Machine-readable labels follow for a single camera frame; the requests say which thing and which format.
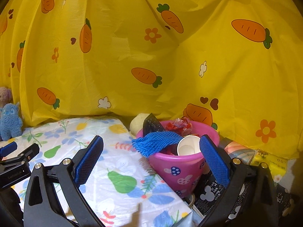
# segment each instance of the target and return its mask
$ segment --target metal screw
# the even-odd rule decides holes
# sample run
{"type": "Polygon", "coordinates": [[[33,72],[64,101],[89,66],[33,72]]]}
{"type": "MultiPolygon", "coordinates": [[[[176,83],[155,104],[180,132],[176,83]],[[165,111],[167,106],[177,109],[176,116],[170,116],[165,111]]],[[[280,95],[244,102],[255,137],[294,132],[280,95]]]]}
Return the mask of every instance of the metal screw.
{"type": "Polygon", "coordinates": [[[63,165],[68,165],[71,162],[69,158],[63,160],[63,165]]]}
{"type": "Polygon", "coordinates": [[[42,165],[41,163],[37,163],[37,164],[35,164],[35,168],[39,169],[41,167],[41,165],[42,165]]]}
{"type": "Polygon", "coordinates": [[[268,165],[266,164],[266,163],[261,163],[261,166],[264,168],[264,169],[266,169],[266,168],[268,168],[268,165]]]}
{"type": "Polygon", "coordinates": [[[234,159],[232,160],[232,162],[233,162],[234,164],[236,164],[236,165],[239,165],[239,164],[241,163],[241,161],[240,161],[238,158],[234,158],[234,159]]]}

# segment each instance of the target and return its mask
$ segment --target textured blue pad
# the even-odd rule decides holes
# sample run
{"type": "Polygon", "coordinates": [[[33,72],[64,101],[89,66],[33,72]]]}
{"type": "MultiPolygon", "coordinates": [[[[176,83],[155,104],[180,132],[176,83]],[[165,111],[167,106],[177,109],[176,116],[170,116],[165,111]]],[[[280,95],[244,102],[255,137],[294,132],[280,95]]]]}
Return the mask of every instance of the textured blue pad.
{"type": "Polygon", "coordinates": [[[75,168],[74,181],[77,187],[85,184],[103,151],[103,139],[95,137],[85,148],[86,153],[75,168]]]}
{"type": "Polygon", "coordinates": [[[216,181],[227,188],[229,179],[229,169],[224,163],[216,150],[216,145],[213,141],[205,135],[200,139],[200,150],[210,168],[214,174],[216,181]]]}
{"type": "Polygon", "coordinates": [[[183,137],[172,131],[148,133],[145,137],[132,140],[133,147],[144,157],[160,152],[169,145],[178,144],[183,137]]]}
{"type": "Polygon", "coordinates": [[[6,157],[17,149],[17,143],[11,142],[3,148],[0,148],[0,157],[6,157]]]}

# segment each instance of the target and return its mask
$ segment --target red plastic wrapper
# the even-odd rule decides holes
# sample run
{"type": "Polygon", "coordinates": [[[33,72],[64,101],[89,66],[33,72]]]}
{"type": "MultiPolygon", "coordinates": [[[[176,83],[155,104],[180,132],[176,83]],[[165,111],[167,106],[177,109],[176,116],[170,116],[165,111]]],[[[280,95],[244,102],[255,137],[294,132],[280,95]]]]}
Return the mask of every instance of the red plastic wrapper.
{"type": "Polygon", "coordinates": [[[174,120],[172,123],[168,123],[165,126],[165,130],[174,131],[181,136],[186,136],[192,132],[192,123],[190,123],[189,118],[183,117],[174,120]]]}

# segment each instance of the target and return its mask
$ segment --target yellow curtain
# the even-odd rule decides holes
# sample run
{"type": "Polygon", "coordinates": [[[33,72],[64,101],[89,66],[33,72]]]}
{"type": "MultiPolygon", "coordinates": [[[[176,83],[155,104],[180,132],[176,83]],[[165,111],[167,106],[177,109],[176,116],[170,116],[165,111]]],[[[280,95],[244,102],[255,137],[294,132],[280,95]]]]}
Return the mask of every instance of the yellow curtain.
{"type": "Polygon", "coordinates": [[[10,0],[0,29],[0,85],[27,125],[153,112],[288,159],[303,149],[292,0],[10,0]]]}

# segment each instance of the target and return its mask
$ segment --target pink trash bin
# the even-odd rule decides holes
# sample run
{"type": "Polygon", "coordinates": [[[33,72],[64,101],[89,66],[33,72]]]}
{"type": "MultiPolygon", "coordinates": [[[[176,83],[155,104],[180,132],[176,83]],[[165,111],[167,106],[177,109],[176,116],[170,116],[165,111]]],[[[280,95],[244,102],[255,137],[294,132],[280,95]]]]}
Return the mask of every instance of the pink trash bin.
{"type": "MultiPolygon", "coordinates": [[[[161,121],[163,127],[171,120],[161,121]]],[[[212,127],[191,121],[193,125],[192,134],[199,136],[207,134],[216,146],[219,145],[219,135],[212,127]]],[[[143,137],[143,131],[140,130],[138,137],[143,137]]],[[[202,175],[205,159],[202,153],[193,155],[168,155],[156,153],[148,158],[150,165],[165,180],[165,182],[179,195],[181,198],[191,194],[196,187],[199,178],[202,175]]]]}

